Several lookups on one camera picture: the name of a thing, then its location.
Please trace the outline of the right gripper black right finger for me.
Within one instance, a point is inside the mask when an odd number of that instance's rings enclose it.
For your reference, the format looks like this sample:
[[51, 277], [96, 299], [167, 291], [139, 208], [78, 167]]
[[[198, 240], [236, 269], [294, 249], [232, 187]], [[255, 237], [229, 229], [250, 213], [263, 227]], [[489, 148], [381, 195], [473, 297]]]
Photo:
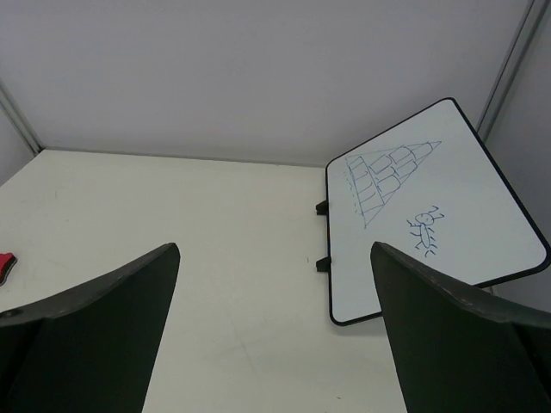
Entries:
[[550, 315], [430, 268], [387, 243], [370, 252], [409, 412], [548, 412]]

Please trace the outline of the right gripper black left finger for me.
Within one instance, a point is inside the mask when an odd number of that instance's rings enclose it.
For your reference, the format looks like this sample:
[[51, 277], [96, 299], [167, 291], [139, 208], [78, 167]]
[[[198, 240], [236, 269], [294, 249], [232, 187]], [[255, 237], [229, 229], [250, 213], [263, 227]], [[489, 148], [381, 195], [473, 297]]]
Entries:
[[3, 412], [140, 412], [176, 287], [166, 243], [1, 314]]

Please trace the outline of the red whiteboard eraser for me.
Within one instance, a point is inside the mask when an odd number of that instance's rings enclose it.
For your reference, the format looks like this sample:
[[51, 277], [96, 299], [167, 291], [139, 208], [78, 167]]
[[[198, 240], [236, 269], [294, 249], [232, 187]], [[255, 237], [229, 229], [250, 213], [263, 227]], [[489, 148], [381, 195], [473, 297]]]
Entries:
[[9, 274], [17, 263], [17, 257], [13, 253], [0, 254], [0, 286], [8, 279]]

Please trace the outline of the white whiteboard black frame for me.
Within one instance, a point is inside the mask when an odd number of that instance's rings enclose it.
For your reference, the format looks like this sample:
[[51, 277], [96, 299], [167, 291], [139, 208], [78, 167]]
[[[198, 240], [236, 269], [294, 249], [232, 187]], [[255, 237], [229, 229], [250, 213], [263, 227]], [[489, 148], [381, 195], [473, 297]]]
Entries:
[[538, 274], [550, 245], [454, 98], [445, 97], [325, 166], [329, 315], [379, 317], [374, 243], [477, 287]]

